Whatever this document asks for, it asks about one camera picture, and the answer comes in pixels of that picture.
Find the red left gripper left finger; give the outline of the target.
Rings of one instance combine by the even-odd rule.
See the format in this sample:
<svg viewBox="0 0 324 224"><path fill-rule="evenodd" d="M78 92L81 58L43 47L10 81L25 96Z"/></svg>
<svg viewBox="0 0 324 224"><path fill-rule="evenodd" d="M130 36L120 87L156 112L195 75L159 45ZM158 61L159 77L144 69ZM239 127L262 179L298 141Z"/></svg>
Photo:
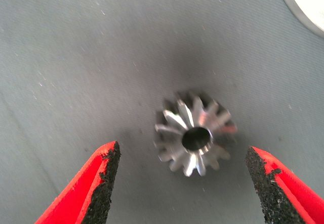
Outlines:
<svg viewBox="0 0 324 224"><path fill-rule="evenodd" d="M117 141L95 150L36 223L106 223L120 156Z"/></svg>

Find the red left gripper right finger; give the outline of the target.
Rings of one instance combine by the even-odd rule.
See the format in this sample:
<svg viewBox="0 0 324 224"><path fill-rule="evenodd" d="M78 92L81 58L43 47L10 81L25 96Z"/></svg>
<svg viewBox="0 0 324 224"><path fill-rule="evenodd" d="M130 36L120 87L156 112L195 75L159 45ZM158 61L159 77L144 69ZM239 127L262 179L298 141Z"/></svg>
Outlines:
<svg viewBox="0 0 324 224"><path fill-rule="evenodd" d="M323 223L323 199L279 159L251 146L245 163L266 223Z"/></svg>

